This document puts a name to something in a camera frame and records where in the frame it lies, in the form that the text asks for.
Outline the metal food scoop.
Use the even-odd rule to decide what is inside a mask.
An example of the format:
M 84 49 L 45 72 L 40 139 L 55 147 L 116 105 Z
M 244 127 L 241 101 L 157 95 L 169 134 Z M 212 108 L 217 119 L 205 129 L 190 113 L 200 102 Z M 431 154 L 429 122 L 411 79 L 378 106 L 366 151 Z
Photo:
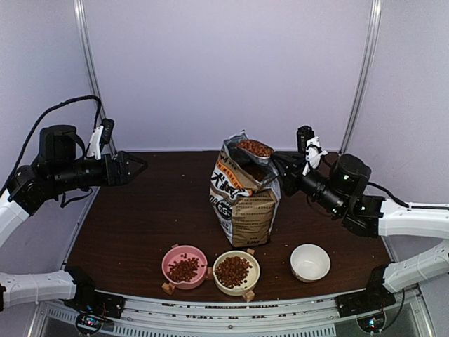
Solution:
M 270 146 L 257 140 L 241 140 L 236 147 L 246 153 L 255 163 L 261 165 L 267 165 L 274 153 Z

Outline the brown dog food bag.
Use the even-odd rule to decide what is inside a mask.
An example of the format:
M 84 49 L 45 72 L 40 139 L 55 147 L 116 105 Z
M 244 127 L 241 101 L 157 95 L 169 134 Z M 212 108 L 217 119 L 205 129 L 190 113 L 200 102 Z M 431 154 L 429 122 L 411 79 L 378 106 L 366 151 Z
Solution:
M 236 147 L 247 139 L 241 131 L 223 141 L 210 177 L 209 202 L 229 243 L 236 248 L 259 246 L 270 240 L 281 200 L 280 183 L 271 162 L 257 164 Z M 242 169 L 249 163 L 265 170 L 262 182 Z

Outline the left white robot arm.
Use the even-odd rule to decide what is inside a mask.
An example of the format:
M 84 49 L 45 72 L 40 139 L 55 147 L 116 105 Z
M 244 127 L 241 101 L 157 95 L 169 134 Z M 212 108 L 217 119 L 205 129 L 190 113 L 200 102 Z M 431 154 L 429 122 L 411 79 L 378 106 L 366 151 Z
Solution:
M 30 165 L 13 169 L 1 193 L 2 243 L 46 201 L 54 199 L 66 207 L 69 191 L 81 190 L 89 196 L 94 187 L 127 185 L 147 169 L 147 161 L 131 153 L 101 153 L 113 125 L 106 119 L 87 145 L 75 126 L 55 125 L 41 130 L 38 155 Z M 101 304 L 94 281 L 79 267 L 45 274 L 1 273 L 1 309 L 54 299 L 65 300 L 84 312 L 93 312 Z

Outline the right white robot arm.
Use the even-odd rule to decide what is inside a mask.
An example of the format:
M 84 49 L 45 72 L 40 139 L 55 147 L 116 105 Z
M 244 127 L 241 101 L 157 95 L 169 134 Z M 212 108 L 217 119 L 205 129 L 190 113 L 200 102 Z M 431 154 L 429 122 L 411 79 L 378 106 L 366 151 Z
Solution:
M 393 305 L 395 293 L 448 273 L 448 205 L 406 203 L 387 192 L 366 195 L 371 170 L 359 158 L 343 154 L 323 176 L 304 154 L 270 156 L 280 174 L 284 194 L 305 193 L 342 226 L 359 237 L 416 236 L 441 243 L 407 260 L 384 264 L 370 273 L 362 291 L 338 296 L 340 316 L 348 317 Z

